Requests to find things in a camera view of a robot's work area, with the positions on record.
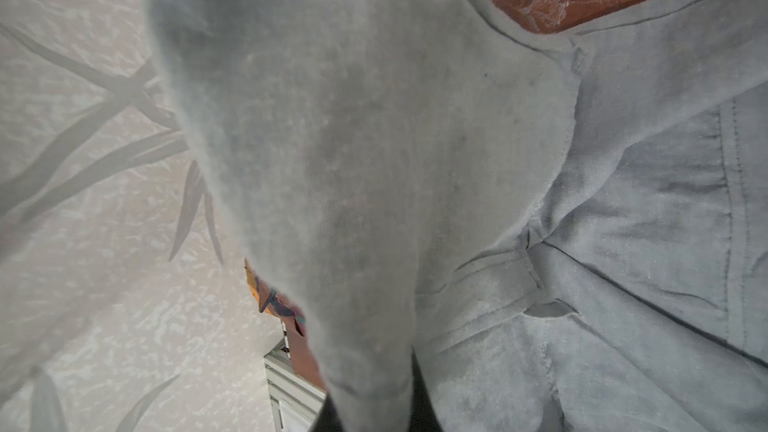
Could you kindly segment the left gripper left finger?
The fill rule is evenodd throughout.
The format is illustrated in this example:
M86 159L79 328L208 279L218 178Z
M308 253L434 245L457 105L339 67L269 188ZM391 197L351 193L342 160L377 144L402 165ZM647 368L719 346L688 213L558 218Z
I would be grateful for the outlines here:
M310 432L343 431L344 429L333 401L330 398L326 398L310 428Z

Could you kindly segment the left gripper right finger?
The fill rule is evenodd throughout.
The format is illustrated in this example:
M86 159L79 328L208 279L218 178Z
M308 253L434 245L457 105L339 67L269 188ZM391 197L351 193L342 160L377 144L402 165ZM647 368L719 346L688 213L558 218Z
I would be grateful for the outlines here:
M443 429L434 412L421 368L415 354L412 355L412 372L413 394L409 432L442 432Z

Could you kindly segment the grey long sleeve shirt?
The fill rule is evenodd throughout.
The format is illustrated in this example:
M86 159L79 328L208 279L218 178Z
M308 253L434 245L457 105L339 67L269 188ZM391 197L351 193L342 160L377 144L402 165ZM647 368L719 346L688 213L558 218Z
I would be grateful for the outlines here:
M766 429L766 0L142 5L344 431Z

